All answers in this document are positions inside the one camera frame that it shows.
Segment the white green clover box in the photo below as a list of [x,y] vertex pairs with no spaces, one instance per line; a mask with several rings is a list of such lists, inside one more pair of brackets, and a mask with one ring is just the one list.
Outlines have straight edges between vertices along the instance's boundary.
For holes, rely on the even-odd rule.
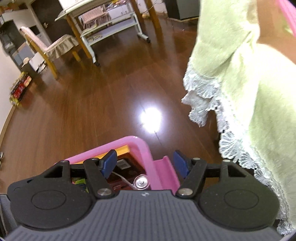
[[81,187],[83,190],[85,190],[87,193],[89,192],[87,184],[86,184],[86,179],[85,178],[73,178],[72,183],[74,185],[77,185]]

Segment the orange red box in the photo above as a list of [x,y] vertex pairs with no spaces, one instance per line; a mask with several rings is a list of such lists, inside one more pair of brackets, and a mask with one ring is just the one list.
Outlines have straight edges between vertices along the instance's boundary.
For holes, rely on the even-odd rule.
[[[126,178],[129,182],[133,183],[133,180],[141,175],[147,175],[144,167],[140,162],[135,159],[130,153],[130,148],[128,145],[118,147],[114,149],[117,152],[117,164],[112,172],[118,173],[119,175]],[[68,158],[71,164],[82,164],[84,160],[89,158],[99,158],[102,159],[107,152],[102,152],[101,150],[96,150],[93,154],[90,154],[89,151],[83,152],[76,156]],[[107,178],[107,182],[113,189],[115,193],[118,193],[121,190],[133,190],[127,184],[125,184],[121,178],[114,174],[110,174]]]

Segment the pink plastic bin lid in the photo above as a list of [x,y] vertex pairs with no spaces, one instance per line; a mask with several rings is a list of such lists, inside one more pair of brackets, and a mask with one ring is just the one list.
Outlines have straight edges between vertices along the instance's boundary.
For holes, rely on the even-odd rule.
[[276,3],[280,7],[291,32],[295,36],[295,1],[277,0]]

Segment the green covered sofa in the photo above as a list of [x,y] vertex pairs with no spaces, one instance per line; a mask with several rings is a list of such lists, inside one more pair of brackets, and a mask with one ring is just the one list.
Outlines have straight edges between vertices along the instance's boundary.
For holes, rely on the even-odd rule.
[[275,192],[277,230],[294,233],[295,2],[201,1],[183,84],[190,120],[215,111],[221,156]]

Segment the white shelf rack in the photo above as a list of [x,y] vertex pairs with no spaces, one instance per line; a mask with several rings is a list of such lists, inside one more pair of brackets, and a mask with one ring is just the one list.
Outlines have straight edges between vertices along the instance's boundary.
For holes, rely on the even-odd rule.
[[140,25],[133,6],[135,1],[59,1],[62,11],[56,21],[66,19],[76,38],[82,42],[85,52],[92,62],[99,66],[97,55],[92,46],[98,42],[122,32],[135,28],[139,39],[150,42]]

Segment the wooden chair with cushion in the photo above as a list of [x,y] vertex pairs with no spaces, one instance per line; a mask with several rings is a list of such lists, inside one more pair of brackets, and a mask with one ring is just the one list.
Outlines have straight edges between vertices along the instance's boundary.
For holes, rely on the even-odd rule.
[[72,35],[65,34],[51,45],[47,46],[29,27],[20,27],[20,34],[24,37],[29,46],[43,57],[55,79],[59,77],[58,70],[54,64],[56,59],[67,53],[71,53],[77,62],[81,61],[78,55],[78,51],[80,50],[79,43]]

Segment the black cabinet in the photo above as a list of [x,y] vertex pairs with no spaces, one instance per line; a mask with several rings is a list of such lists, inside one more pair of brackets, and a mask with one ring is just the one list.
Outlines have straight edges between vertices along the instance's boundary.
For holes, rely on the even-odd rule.
[[200,13],[200,0],[164,0],[168,17],[177,20],[195,18]]

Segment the pink plastic bin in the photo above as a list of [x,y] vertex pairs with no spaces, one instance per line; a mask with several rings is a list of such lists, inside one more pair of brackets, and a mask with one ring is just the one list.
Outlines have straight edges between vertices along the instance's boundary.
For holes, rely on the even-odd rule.
[[66,158],[71,164],[82,162],[91,157],[103,157],[110,150],[128,146],[129,153],[145,169],[152,190],[171,190],[175,193],[180,187],[177,174],[168,156],[154,160],[147,143],[139,137],[127,136],[94,149]]

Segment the white blue battery card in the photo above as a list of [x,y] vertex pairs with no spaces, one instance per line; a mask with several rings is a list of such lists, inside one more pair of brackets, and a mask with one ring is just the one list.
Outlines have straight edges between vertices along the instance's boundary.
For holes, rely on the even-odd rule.
[[112,172],[112,174],[121,178],[121,180],[129,187],[131,187],[133,190],[148,190],[150,187],[150,182],[147,175],[141,174],[133,180],[133,183],[131,183],[118,173]]

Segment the white lace cloth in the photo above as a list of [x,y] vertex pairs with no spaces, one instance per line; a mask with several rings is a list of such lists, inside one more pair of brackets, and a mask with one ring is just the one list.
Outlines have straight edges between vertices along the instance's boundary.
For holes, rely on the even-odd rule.
[[202,127],[208,112],[215,111],[221,156],[254,170],[255,178],[279,198],[277,231],[282,235],[295,231],[295,143],[289,144],[295,137],[288,136],[293,126],[276,123],[271,108],[259,110],[263,100],[258,88],[247,92],[240,107],[242,117],[237,118],[231,95],[222,90],[218,78],[200,75],[189,63],[183,84],[188,93],[182,103],[192,108],[190,120]]

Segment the red boxes on floor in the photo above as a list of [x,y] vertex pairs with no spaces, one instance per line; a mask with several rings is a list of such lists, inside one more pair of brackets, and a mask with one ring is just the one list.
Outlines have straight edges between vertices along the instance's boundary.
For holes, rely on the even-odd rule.
[[31,81],[32,78],[29,75],[29,73],[22,72],[20,74],[18,79],[13,83],[12,87],[10,88],[9,100],[12,105],[18,106]]

